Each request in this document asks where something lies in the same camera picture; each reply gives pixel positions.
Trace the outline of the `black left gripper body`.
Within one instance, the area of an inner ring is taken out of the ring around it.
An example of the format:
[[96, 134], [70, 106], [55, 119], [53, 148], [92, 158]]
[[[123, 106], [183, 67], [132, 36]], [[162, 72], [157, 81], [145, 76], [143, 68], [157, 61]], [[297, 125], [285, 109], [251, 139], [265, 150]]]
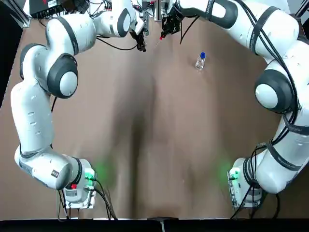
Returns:
[[137, 43], [145, 43], [144, 39], [144, 30], [142, 30], [140, 33], [136, 33], [135, 31], [130, 31], [129, 32], [131, 37], [137, 42]]

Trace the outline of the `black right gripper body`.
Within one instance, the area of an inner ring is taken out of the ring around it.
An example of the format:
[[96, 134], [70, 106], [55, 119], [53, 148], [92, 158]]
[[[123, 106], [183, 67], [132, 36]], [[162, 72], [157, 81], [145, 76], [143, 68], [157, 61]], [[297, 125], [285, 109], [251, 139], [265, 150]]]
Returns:
[[179, 11], [170, 11], [167, 15], [162, 15], [162, 32], [177, 33], [181, 30], [182, 13]]

